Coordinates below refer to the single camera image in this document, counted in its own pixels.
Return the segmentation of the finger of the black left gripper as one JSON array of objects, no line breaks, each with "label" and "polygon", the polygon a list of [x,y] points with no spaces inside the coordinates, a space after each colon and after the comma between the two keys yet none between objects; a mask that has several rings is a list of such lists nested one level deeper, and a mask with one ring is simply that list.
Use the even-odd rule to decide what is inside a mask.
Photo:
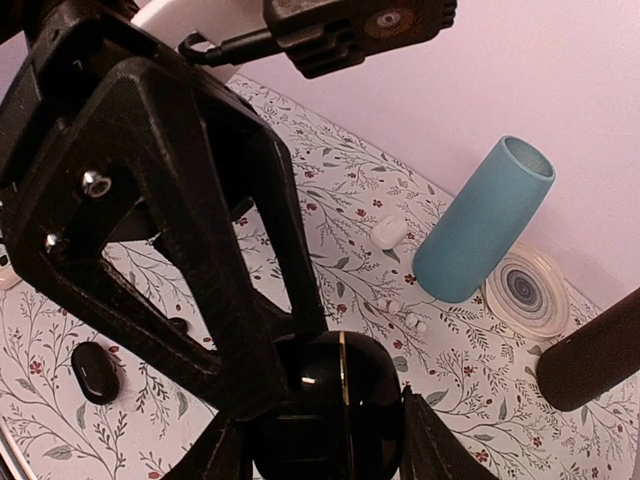
[{"label": "finger of the black left gripper", "polygon": [[[199,306],[209,331],[324,331],[289,150],[239,95],[214,79],[199,85],[206,144],[199,171],[205,183],[199,202],[199,237],[205,244]],[[287,289],[289,313],[252,286],[231,215],[245,199],[258,208]]]},{"label": "finger of the black left gripper", "polygon": [[[86,74],[22,67],[9,92],[9,254],[41,293],[230,415],[260,411],[260,315],[229,165],[259,131],[236,94],[143,57]],[[150,241],[182,274],[213,349],[103,252]]]}]

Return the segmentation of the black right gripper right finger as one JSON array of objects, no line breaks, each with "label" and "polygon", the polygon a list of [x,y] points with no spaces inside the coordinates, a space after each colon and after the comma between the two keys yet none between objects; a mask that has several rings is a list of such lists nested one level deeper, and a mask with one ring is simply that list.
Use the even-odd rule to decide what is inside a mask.
[{"label": "black right gripper right finger", "polygon": [[402,480],[496,480],[459,442],[427,401],[402,390],[405,410],[404,445],[399,466]]}]

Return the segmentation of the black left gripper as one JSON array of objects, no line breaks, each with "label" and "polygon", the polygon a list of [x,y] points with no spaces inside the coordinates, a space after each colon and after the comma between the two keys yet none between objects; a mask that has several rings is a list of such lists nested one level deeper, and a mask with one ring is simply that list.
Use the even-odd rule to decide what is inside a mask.
[{"label": "black left gripper", "polygon": [[5,1],[29,53],[1,104],[9,247],[68,227],[97,244],[165,233],[165,49],[133,1]]}]

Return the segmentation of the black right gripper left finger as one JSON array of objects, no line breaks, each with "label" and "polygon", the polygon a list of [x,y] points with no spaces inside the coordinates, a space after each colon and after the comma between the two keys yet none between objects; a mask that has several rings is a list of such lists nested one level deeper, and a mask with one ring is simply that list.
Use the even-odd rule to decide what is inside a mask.
[{"label": "black right gripper left finger", "polygon": [[252,475],[242,428],[228,416],[217,414],[167,478],[239,480]]}]

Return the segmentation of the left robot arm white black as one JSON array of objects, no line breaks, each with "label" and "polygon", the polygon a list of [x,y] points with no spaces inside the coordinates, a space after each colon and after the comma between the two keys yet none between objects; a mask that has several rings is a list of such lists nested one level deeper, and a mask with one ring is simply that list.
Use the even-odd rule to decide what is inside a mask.
[{"label": "left robot arm white black", "polygon": [[[28,55],[1,104],[1,229],[36,290],[237,420],[289,394],[276,338],[326,329],[289,152],[177,47],[263,26],[255,1],[5,1]],[[157,237],[205,349],[103,255]]]}]

